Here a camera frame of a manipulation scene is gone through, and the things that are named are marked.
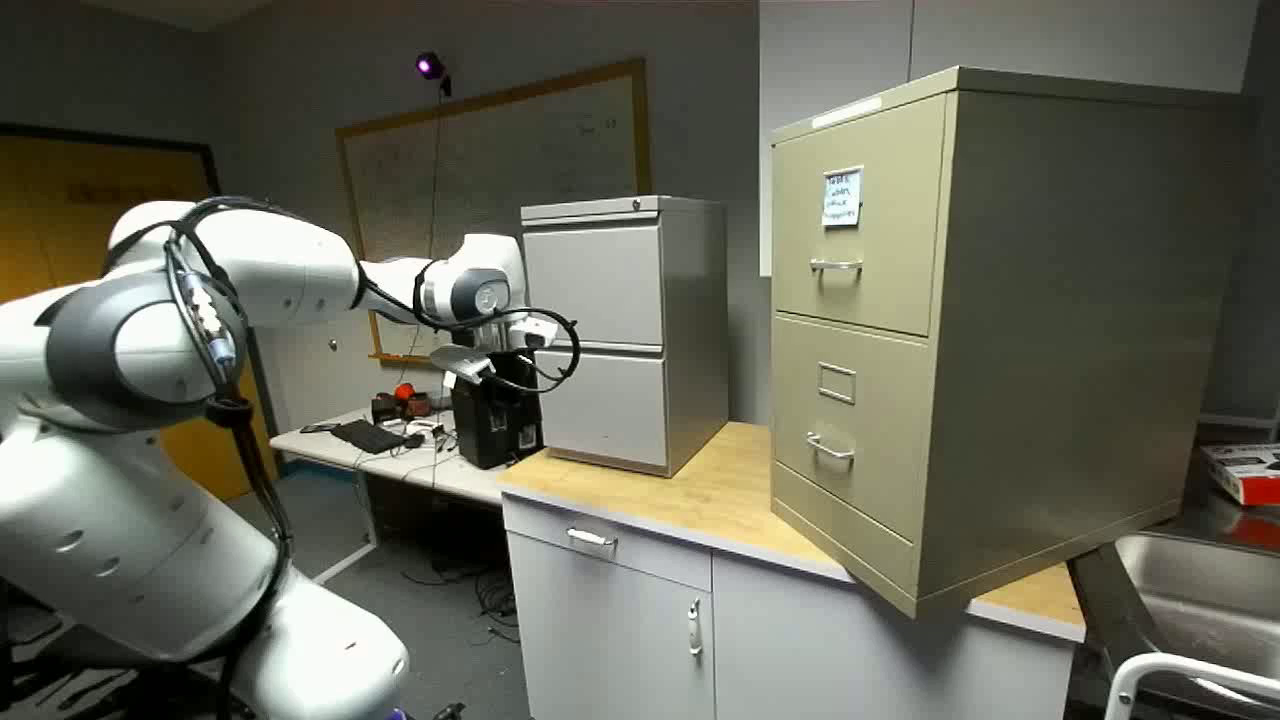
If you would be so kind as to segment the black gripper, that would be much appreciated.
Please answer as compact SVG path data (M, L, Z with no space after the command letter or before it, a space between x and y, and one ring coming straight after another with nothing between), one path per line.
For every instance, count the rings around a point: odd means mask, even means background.
M475 469L525 460L546 450L539 398L525 354L502 354L495 377L452 389L455 446Z

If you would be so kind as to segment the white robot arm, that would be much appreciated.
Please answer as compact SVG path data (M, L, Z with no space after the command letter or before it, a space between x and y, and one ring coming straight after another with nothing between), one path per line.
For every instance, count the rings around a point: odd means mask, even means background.
M0 577L72 623L86 668L218 666L222 701L257 720L392 717L406 639L307 581L287 528L251 528L161 450L195 417L249 429L235 379L259 329L353 309L446 333L435 359L469 385L576 336L525 301L525 252L502 233L446 261L364 261L239 195L145 199L100 277L0 309Z

